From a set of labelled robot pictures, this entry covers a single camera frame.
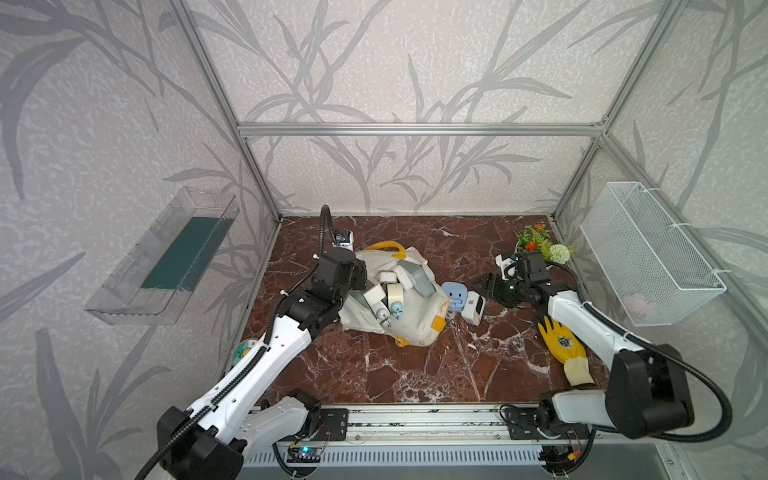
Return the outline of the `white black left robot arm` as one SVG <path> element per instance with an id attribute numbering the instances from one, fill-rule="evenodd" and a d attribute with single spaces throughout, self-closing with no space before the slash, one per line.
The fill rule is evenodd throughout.
<path id="1" fill-rule="evenodd" d="M 158 450 L 138 473 L 156 466 L 173 479 L 234 479 L 245 459 L 290 436 L 312 434 L 321 404 L 296 391 L 276 404 L 258 400 L 288 364 L 336 322 L 352 290 L 366 285 L 365 263 L 347 249 L 320 254 L 306 275 L 281 295 L 255 347 L 187 409 L 169 408 L 157 423 Z"/>

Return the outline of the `light blue face alarm clock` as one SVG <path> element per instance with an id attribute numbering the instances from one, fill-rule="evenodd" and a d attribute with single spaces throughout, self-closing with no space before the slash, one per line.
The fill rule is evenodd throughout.
<path id="1" fill-rule="evenodd" d="M 461 313 L 469 295 L 467 287 L 462 283 L 446 281 L 441 285 L 441 288 L 450 299 L 448 311 L 450 313 Z"/>

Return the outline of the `white canvas bag yellow handles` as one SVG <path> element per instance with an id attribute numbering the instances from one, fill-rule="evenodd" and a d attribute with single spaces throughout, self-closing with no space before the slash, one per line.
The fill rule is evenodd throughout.
<path id="1" fill-rule="evenodd" d="M 399 347 L 432 345 L 445 329 L 450 299 L 428 260 L 414 247 L 385 241 L 355 253 L 366 266 L 363 288 L 352 290 L 341 325 L 394 339 Z"/>

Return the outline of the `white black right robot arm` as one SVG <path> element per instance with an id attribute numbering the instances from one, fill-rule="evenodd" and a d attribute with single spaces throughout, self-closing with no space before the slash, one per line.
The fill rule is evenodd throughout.
<path id="1" fill-rule="evenodd" d="M 530 306 L 571 386 L 541 400 L 549 422 L 586 424 L 626 438 L 659 437 L 695 420 L 689 366 L 669 345 L 635 336 L 551 277 L 538 252 L 504 255 L 475 288 L 501 306 Z"/>

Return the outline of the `white digital clock dark screen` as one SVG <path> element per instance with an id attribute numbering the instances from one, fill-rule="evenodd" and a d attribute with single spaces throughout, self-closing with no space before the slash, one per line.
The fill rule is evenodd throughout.
<path id="1" fill-rule="evenodd" d="M 368 282 L 366 284 L 365 290 L 363 291 L 363 298 L 373 311 L 388 309 L 386 303 L 386 291 L 384 287 L 379 283 Z"/>

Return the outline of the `white cube alarm clock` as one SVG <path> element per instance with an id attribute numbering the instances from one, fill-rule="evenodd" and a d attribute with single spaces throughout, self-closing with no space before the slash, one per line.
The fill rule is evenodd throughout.
<path id="1" fill-rule="evenodd" d="M 461 311 L 462 318 L 470 325 L 478 326 L 482 319 L 486 300 L 475 291 L 469 291 Z"/>

